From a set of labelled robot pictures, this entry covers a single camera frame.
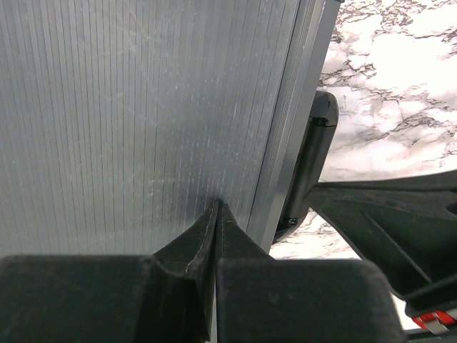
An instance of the red object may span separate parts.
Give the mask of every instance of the red object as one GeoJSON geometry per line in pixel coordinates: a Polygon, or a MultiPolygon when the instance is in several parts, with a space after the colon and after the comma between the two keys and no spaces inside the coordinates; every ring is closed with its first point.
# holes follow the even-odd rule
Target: red object
{"type": "Polygon", "coordinates": [[[433,320],[438,320],[443,325],[451,325],[456,322],[453,317],[442,311],[425,313],[419,317],[413,318],[413,321],[424,330],[427,330],[427,327],[423,323],[432,322],[433,320]]]}

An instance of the gray ribbed panel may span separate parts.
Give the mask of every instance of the gray ribbed panel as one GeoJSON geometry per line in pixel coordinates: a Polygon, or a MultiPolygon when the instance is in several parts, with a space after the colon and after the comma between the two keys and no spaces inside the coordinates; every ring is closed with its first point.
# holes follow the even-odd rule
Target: gray ribbed panel
{"type": "Polygon", "coordinates": [[[246,228],[297,3],[0,1],[0,254],[246,228]]]}

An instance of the white marble surface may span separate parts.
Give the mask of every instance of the white marble surface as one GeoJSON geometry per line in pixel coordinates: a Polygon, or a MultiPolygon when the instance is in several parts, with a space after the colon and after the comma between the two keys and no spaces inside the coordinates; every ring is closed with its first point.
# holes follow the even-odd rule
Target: white marble surface
{"type": "MultiPolygon", "coordinates": [[[[352,0],[341,10],[320,81],[340,119],[323,181],[457,169],[457,0],[352,0]]],[[[357,258],[311,212],[271,248],[277,259],[357,258]]],[[[403,315],[402,324],[414,327],[403,315]]]]}

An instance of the silver metal frame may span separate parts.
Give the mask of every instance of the silver metal frame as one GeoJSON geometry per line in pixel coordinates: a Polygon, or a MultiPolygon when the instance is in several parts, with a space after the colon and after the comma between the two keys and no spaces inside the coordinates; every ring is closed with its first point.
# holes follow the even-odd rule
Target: silver metal frame
{"type": "Polygon", "coordinates": [[[247,228],[266,251],[281,216],[339,6],[337,0],[310,0],[298,8],[247,228]]]}

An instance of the marble floor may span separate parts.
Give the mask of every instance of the marble floor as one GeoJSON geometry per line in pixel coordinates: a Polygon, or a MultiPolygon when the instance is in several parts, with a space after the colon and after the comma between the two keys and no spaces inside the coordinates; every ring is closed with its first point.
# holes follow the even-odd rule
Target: marble floor
{"type": "MultiPolygon", "coordinates": [[[[457,169],[457,0],[341,5],[320,89],[340,119],[322,181],[457,169]]],[[[316,213],[271,248],[277,259],[358,258],[316,213]]],[[[398,312],[405,328],[415,324],[398,312]]]]}

